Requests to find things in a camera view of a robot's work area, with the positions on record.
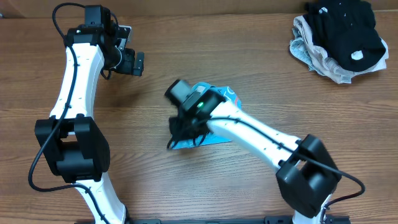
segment blue fabric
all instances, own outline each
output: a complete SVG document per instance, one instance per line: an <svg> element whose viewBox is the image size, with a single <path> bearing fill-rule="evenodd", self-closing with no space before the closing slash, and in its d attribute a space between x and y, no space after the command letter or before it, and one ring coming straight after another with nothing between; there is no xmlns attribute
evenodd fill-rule
<svg viewBox="0 0 398 224"><path fill-rule="evenodd" d="M195 91L197 89L202 94L204 94L204 92L206 92L206 91L215 91L215 92L223 95L227 100L231 100L238 108L240 108L240 109L242 108L241 100L238 98L238 96L235 94L235 92L228 86L216 87L216 86L212 86L208 83L200 82L192 87L192 91ZM202 137L203 136L199 136L198 138L196 138L195 142L198 144L201 141ZM226 139L224 137L209 133L206 136L204 142L201 144L201 146L205 146L205 145L209 145L209 144L230 142L230 141L231 140ZM173 147L173 149L183 149L183 148L192 148L192 147L196 147L196 146L193 144L193 141L190 139L190 140L178 142L177 145Z"/></svg>
<svg viewBox="0 0 398 224"><path fill-rule="evenodd" d="M292 53L295 58L306 63L310 71L317 71L319 74L323 75L323 73L313 65L299 30L296 27L294 27L292 30L295 39L290 41L290 53Z"/></svg>

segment black garment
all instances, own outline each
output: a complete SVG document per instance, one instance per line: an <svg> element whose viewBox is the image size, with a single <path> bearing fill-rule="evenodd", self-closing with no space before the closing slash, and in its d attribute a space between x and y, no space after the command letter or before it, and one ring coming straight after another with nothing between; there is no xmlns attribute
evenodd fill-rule
<svg viewBox="0 0 398 224"><path fill-rule="evenodd" d="M362 72L377 64L386 53L374 29L371 5L360 0L319 0L307 3L313 39L330 52L343 69ZM363 58L351 54L362 50Z"/></svg>

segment table surface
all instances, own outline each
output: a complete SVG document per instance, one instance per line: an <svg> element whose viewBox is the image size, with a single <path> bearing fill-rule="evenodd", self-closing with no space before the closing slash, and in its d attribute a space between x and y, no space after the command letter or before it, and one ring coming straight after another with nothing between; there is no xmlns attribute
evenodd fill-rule
<svg viewBox="0 0 398 224"><path fill-rule="evenodd" d="M378 12L389 46L387 70L337 85L309 72L289 53L295 14L125 17L129 45L146 54L140 78L100 78L95 120L111 148L109 174L133 218L163 220L289 215L269 167L234 143L167 151L163 97L177 78L230 86L243 110L292 135L318 136L339 169L361 179L366 193L329 211L353 223L398 219L398 12ZM81 19L59 19L66 32ZM39 150L37 119L59 94L65 49L50 19L0 20L0 223L72 223L92 219L74 189L39 193L27 183ZM44 158L34 181L64 184ZM335 197L358 190L342 179Z"/></svg>

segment wood grain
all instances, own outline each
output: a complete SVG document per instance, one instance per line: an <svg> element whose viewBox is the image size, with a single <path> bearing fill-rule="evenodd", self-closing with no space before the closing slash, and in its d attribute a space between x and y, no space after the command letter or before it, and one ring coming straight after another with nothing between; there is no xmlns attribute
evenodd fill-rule
<svg viewBox="0 0 398 224"><path fill-rule="evenodd" d="M64 0L2 0L26 18L50 18ZM118 16L181 16L213 14L301 13L306 2L316 0L75 0L84 5L102 4ZM396 0L365 0L373 10L398 9ZM61 9L60 17L84 17L81 9Z"/></svg>
<svg viewBox="0 0 398 224"><path fill-rule="evenodd" d="M309 72L289 53L294 14L121 17L133 26L135 50L146 53L140 78L100 79L96 123L111 146L110 177L134 218L262 218L288 215L274 174L228 143L166 151L167 120L176 109L163 97L176 79L230 86L243 110L296 136L312 133L341 170L367 186L360 198L332 207L352 223L396 223L398 215L398 13L378 12L389 46L387 70L337 85ZM66 29L81 19L60 19ZM73 189L38 193L27 173L39 150L37 119L54 106L65 69L61 38L50 19L0 22L0 223L72 223L91 219ZM39 186L63 184L42 158ZM357 190L343 179L335 197Z"/></svg>

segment stack of folded clothes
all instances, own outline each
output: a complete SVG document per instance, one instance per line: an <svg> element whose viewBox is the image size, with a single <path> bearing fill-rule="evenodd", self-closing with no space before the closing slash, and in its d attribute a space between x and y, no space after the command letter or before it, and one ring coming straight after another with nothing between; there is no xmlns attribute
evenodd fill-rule
<svg viewBox="0 0 398 224"><path fill-rule="evenodd" d="M290 52L310 71L336 83L351 83L360 74L386 69L388 46L374 29L371 5L360 0L307 3L308 14L294 19Z"/></svg>

